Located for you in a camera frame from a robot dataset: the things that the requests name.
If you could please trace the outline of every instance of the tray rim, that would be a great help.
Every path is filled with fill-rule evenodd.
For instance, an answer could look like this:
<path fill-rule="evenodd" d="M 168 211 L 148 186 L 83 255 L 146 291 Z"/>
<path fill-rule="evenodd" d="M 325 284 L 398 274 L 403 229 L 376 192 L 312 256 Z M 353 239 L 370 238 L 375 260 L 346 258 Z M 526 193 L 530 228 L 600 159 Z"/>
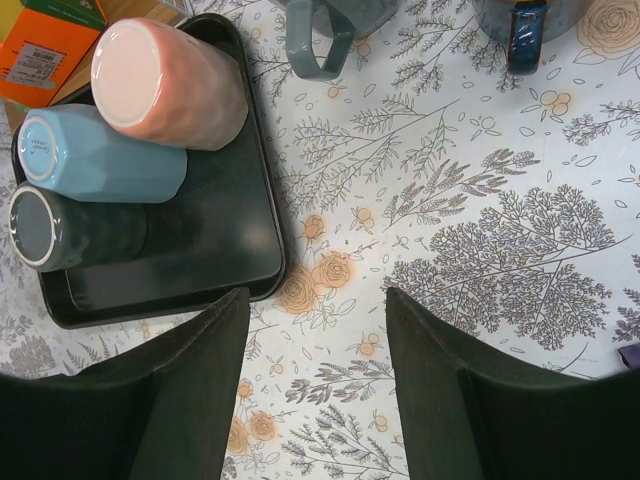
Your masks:
<path fill-rule="evenodd" d="M 260 120 L 256 92 L 252 87 L 251 69 L 249 66 L 248 58 L 247 58 L 247 51 L 246 51 L 246 48 L 244 47 L 244 43 L 242 41 L 242 37 L 240 36 L 240 32 L 238 31 L 236 26 L 233 24 L 233 22 L 231 22 L 226 17 L 216 13 L 203 13 L 200 15 L 196 15 L 194 17 L 189 18 L 188 20 L 186 20 L 185 22 L 183 22 L 182 24 L 180 24 L 175 28 L 178 30 L 185 31 L 191 28 L 192 26 L 194 26 L 195 24 L 202 23 L 202 22 L 205 22 L 205 23 L 215 22 L 215 23 L 221 24 L 223 28 L 232 37 L 234 49 L 238 54 L 237 60 L 240 63 L 240 67 L 241 67 L 242 83 L 243 83 L 243 89 L 245 92 L 245 97 L 247 97 L 247 99 L 250 100 L 250 103 L 251 103 L 250 113 L 252 113 L 252 116 L 254 118 L 255 127 L 257 129 L 258 144 L 263 157 L 262 160 L 260 161 L 260 167 L 262 171 L 262 179 L 265 185 L 265 190 L 267 193 L 269 206 L 271 209 L 271 214 L 274 222 L 274 229 L 276 231 L 276 236 L 278 240 L 278 247 L 280 252 L 280 267 L 275 276 L 269 277 L 269 279 L 273 279 L 273 285 L 271 286 L 271 288 L 269 288 L 262 295 L 252 296 L 249 299 L 250 302 L 258 302 L 260 300 L 264 300 L 266 298 L 271 297 L 280 288 L 280 286 L 284 282 L 284 279 L 289 267 L 290 255 L 285 245 L 285 237 L 283 232 L 284 223 L 283 223 L 279 201 L 275 195 L 275 182 L 274 182 L 272 167 L 269 161 L 270 159 L 269 149 L 267 148 L 267 145 L 266 145 L 266 140 L 264 136 L 264 127 L 262 126 L 262 122 Z M 62 98 L 60 101 L 56 102 L 55 105 L 64 105 L 67 103 L 71 103 L 73 99 L 75 99 L 78 95 L 81 95 L 87 92 L 88 90 L 91 90 L 91 83 L 88 83 L 78 88 L 74 92 Z M 12 156 L 11 164 L 12 164 L 14 178 L 15 178 L 16 184 L 18 185 L 23 181 L 26 181 L 26 176 L 24 175 L 24 172 L 22 171 L 22 168 L 19 162 L 16 160 L 17 155 L 15 154 L 20 127 L 21 125 L 18 126 L 18 128 L 16 128 L 16 131 L 14 132 L 13 139 L 12 139 L 12 145 L 11 145 L 11 156 Z M 64 279 L 67 287 L 66 291 L 68 292 L 69 284 L 68 284 L 68 277 L 66 275 L 66 271 L 48 272 L 48 275 L 61 274 L 62 272 L 65 272 Z M 217 299 L 213 299 L 204 303 L 191 304 L 188 307 L 180 306 L 175 308 L 168 308 L 165 310 L 153 310 L 153 309 L 142 308 L 142 310 L 144 311 L 143 313 L 132 313 L 130 315 L 111 316 L 111 317 L 101 318 L 97 320 L 90 320 L 85 318 L 83 319 L 82 322 L 69 323 L 69 322 L 65 322 L 64 320 L 64 317 L 68 316 L 68 313 L 56 311 L 57 310 L 56 307 L 52 305 L 50 298 L 47 295 L 47 291 L 49 289 L 49 285 L 48 285 L 49 282 L 46 280 L 46 278 L 44 278 L 47 275 L 43 275 L 43 273 L 41 272 L 37 272 L 37 275 L 38 275 L 38 283 L 40 285 L 40 291 L 42 292 L 43 301 L 44 301 L 47 313 L 49 314 L 49 317 L 51 318 L 51 320 L 53 320 L 53 322 L 57 326 L 65 330 L 76 330 L 78 328 L 97 327 L 101 325 L 130 322 L 130 321 L 147 319 L 147 318 L 155 318 L 155 317 L 162 317 L 162 316 L 169 316 L 169 315 L 178 315 L 181 313 L 197 312 L 206 308 L 211 303 L 217 300 Z M 246 285 L 242 285 L 242 284 L 222 286 L 219 289 L 222 293 L 220 298 L 222 298 L 222 296 L 224 296 L 226 293 L 232 291 L 234 288 L 245 287 L 245 286 Z M 180 295 L 179 297 L 172 297 L 172 298 L 184 298 L 185 296 L 186 295 Z M 68 295 L 68 297 L 70 300 L 69 304 L 70 305 L 72 304 L 73 307 L 75 308 L 74 313 L 76 315 L 80 315 L 83 317 L 91 316 L 91 312 L 109 312 L 110 310 L 114 310 L 114 309 L 126 310 L 127 308 L 132 306 L 132 305 L 122 305 L 122 306 L 110 307 L 107 309 L 100 309 L 100 310 L 82 310 L 77 307 L 75 301 L 73 300 L 73 297 L 71 297 L 70 295 Z M 155 303 L 155 301 L 138 303 L 133 305 L 144 307 L 145 304 L 152 304 L 152 303 Z"/>

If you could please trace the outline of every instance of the purple object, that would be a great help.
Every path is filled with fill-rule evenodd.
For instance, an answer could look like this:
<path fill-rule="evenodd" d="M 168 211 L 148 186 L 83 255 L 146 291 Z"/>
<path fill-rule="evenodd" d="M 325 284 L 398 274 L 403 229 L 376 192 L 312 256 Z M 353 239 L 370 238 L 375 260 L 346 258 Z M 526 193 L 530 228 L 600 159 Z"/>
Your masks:
<path fill-rule="evenodd" d="M 640 367 L 640 343 L 618 349 L 622 362 L 630 369 Z"/>

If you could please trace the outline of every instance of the tray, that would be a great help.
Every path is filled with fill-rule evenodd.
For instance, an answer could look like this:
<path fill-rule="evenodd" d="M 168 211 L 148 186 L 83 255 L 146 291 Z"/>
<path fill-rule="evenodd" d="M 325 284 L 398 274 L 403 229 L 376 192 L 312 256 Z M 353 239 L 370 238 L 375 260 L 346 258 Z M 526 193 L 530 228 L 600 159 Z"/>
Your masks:
<path fill-rule="evenodd" d="M 188 152 L 175 198 L 146 205 L 145 246 L 131 262 L 40 273 L 44 302 L 62 328 L 202 309 L 239 286 L 268 297 L 284 278 L 287 254 L 243 43 L 234 25 L 203 14 L 179 27 L 239 61 L 249 116 L 218 152 Z M 60 103 L 93 104 L 90 86 Z M 14 137 L 13 170 L 26 180 Z"/>

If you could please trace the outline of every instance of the floral tablecloth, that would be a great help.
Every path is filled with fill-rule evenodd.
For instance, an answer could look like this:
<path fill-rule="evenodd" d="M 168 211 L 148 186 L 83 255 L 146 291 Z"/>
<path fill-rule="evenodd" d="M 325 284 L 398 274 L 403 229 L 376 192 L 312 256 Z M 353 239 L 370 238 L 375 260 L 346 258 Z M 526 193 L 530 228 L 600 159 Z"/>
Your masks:
<path fill-rule="evenodd" d="M 289 278 L 252 306 L 223 478 L 408 476 L 389 286 L 544 368 L 623 368 L 616 350 L 640 341 L 639 1 L 596 0 L 526 78 L 507 75 L 470 0 L 401 1 L 325 83 L 292 74 L 268 1 L 195 3 L 246 39 L 293 225 Z M 6 215 L 8 127 L 0 138 Z M 61 330 L 7 233 L 3 372 L 74 374 L 191 317 Z"/>

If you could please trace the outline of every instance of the cup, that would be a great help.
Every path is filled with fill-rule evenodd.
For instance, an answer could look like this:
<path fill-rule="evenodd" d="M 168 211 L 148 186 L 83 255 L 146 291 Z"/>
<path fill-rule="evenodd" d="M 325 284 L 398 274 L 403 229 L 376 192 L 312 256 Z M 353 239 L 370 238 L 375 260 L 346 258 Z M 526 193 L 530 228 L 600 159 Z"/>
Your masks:
<path fill-rule="evenodd" d="M 40 272 L 133 259 L 144 245 L 144 207 L 83 203 L 28 182 L 9 203 L 11 243 L 20 259 Z"/>
<path fill-rule="evenodd" d="M 337 78 L 356 38 L 376 31 L 398 10 L 398 0 L 271 0 L 287 12 L 286 51 L 300 78 Z M 333 37 L 323 66 L 313 53 L 312 29 Z"/>
<path fill-rule="evenodd" d="M 98 110 L 130 137 L 219 150 L 238 136 L 249 107 L 238 63 L 148 18 L 114 23 L 91 63 Z"/>
<path fill-rule="evenodd" d="M 33 185 L 82 202 L 162 203 L 187 174 L 184 148 L 126 137 L 91 105 L 29 111 L 17 154 Z"/>
<path fill-rule="evenodd" d="M 534 73 L 542 43 L 570 30 L 591 3 L 593 0 L 473 0 L 480 28 L 504 45 L 512 75 Z"/>

